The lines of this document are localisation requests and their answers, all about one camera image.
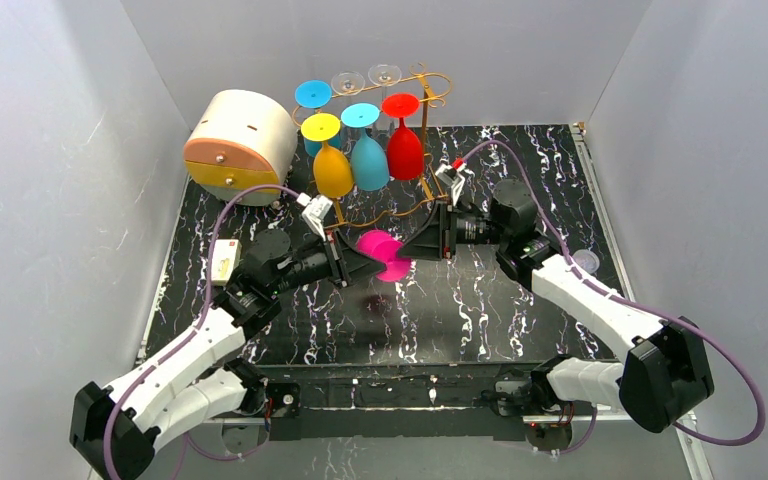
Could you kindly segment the magenta wine glass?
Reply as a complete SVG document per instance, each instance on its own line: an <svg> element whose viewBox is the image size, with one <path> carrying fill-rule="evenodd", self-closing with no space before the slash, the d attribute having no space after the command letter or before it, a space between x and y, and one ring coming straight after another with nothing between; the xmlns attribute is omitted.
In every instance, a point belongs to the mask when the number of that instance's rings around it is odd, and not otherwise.
<svg viewBox="0 0 768 480"><path fill-rule="evenodd" d="M370 230L360 235L357 249L385 264L385 270L376 275L382 282L402 280L410 272L413 261L398 255L403 243L384 230Z"/></svg>

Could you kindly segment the red wine glass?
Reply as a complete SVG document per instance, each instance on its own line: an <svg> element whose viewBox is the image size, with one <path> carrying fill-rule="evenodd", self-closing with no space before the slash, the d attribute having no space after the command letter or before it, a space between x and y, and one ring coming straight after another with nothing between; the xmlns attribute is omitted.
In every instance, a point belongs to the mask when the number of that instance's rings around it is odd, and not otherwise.
<svg viewBox="0 0 768 480"><path fill-rule="evenodd" d="M419 99L410 93L390 95L381 104L382 111L388 117L399 121L399 126L391 135L386 148L389 173L396 180L414 180L424 169L420 139L405 124L405 119L415 114L419 105Z"/></svg>

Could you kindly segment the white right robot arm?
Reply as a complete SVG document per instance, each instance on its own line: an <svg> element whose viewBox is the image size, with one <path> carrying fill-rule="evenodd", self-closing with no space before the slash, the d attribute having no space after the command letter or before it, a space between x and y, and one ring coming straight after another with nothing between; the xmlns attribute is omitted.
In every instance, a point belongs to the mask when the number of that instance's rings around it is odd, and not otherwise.
<svg viewBox="0 0 768 480"><path fill-rule="evenodd" d="M569 263L538 218L539 206L525 185L504 180L486 211L434 202L427 220L397 252L399 258L443 260L459 245L492 244L509 279L574 317L615 356L594 361L558 355L534 368L528 384L504 400L541 408L576 401L606 405L659 433L712 396L702 339L681 321L625 305L622 296Z"/></svg>

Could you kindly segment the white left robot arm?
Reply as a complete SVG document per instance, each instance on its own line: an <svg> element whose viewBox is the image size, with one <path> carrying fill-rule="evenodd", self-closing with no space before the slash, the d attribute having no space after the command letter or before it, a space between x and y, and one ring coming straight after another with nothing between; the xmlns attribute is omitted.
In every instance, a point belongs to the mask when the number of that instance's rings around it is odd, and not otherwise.
<svg viewBox="0 0 768 480"><path fill-rule="evenodd" d="M282 293L320 280L345 287L386 268L339 231L297 248L281 230L260 232L182 334L107 385L91 381L77 391L70 444L101 478L138 478L172 439L240 409L260 387L241 361L219 363L278 316Z"/></svg>

